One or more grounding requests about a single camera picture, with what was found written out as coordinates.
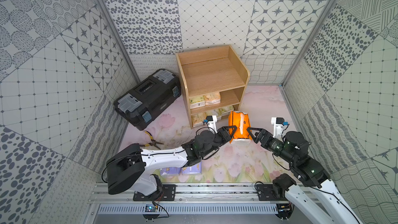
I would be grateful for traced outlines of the purple tissue pack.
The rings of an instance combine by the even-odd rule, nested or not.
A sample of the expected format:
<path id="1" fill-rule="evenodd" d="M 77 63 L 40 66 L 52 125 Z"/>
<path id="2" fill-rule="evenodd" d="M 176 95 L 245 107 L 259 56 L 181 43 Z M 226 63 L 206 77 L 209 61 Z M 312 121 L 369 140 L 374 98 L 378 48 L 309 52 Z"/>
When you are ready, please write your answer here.
<path id="1" fill-rule="evenodd" d="M 168 168 L 162 168 L 160 170 L 160 175 L 161 176 L 178 176 L 181 172 L 181 168 L 177 167 L 168 167 Z"/>
<path id="2" fill-rule="evenodd" d="M 181 169 L 182 175 L 198 175 L 202 173 L 202 163 L 199 162 L 190 167 L 184 167 Z"/>

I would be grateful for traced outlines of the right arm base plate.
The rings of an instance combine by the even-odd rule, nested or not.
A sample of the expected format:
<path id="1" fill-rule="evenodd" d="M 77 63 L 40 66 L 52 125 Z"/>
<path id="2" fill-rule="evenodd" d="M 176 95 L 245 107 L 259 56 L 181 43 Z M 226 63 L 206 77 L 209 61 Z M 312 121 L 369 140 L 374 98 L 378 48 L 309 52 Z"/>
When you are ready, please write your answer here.
<path id="1" fill-rule="evenodd" d="M 292 183 L 264 184 L 258 181 L 255 183 L 254 188 L 259 201 L 288 201 L 285 197 L 286 192 L 293 186 L 297 185 Z"/>

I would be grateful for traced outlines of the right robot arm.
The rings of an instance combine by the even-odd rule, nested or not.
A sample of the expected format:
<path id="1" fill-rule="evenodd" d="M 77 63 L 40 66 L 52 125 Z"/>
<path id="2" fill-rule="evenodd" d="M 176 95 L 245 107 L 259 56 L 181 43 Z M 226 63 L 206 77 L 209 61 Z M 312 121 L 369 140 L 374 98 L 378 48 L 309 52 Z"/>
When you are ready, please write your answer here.
<path id="1" fill-rule="evenodd" d="M 282 158 L 298 185 L 287 174 L 273 180 L 276 198 L 285 198 L 313 224 L 359 224 L 361 220 L 340 194 L 330 174 L 308 154 L 310 143 L 300 132 L 289 131 L 279 140 L 265 129 L 248 128 L 255 143 Z"/>

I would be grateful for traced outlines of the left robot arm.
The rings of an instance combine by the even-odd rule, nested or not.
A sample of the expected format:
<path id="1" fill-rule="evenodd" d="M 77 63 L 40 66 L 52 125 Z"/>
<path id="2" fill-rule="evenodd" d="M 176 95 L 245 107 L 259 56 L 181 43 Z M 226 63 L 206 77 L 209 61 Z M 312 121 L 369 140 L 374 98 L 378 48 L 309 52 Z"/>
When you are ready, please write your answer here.
<path id="1" fill-rule="evenodd" d="M 197 134 L 194 139 L 174 149 L 148 150 L 132 144 L 106 162 L 103 179 L 108 193 L 117 195 L 129 189 L 155 199 L 162 193 L 162 183 L 154 171 L 163 168 L 192 167 L 211 158 L 221 146 L 233 139 L 236 126 L 211 128 Z"/>

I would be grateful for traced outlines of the beige tissue pack shelf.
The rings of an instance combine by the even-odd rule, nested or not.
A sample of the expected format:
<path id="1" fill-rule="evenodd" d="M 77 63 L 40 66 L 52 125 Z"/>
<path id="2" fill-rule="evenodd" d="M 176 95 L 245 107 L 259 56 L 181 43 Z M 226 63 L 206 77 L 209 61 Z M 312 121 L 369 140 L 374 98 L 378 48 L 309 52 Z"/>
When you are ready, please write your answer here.
<path id="1" fill-rule="evenodd" d="M 221 103 L 220 92 L 209 93 L 204 95 L 205 105 L 216 105 Z"/>

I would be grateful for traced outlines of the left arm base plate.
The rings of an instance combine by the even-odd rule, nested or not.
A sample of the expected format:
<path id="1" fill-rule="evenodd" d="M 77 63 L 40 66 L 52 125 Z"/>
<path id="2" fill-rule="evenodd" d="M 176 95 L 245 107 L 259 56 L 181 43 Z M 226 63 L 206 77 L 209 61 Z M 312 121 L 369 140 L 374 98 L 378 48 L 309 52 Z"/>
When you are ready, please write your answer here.
<path id="1" fill-rule="evenodd" d="M 139 192 L 135 192 L 133 201 L 135 202 L 160 202 L 160 201 L 174 201 L 176 195 L 176 185 L 175 184 L 165 184 L 162 185 L 161 190 L 155 191 L 149 196 L 144 196 Z"/>

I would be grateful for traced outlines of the orange tissue pack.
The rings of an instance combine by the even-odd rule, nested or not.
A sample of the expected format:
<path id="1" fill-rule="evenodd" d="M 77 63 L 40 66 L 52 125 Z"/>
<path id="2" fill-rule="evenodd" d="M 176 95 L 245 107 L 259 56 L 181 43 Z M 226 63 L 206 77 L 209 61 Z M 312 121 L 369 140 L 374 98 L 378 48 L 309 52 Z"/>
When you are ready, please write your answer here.
<path id="1" fill-rule="evenodd" d="M 229 126 L 236 126 L 237 129 L 232 135 L 233 130 L 231 129 L 230 135 L 232 139 L 231 144 L 248 144 L 252 141 L 252 138 L 247 131 L 247 128 L 251 127 L 249 115 L 244 112 L 231 111 L 228 119 Z"/>

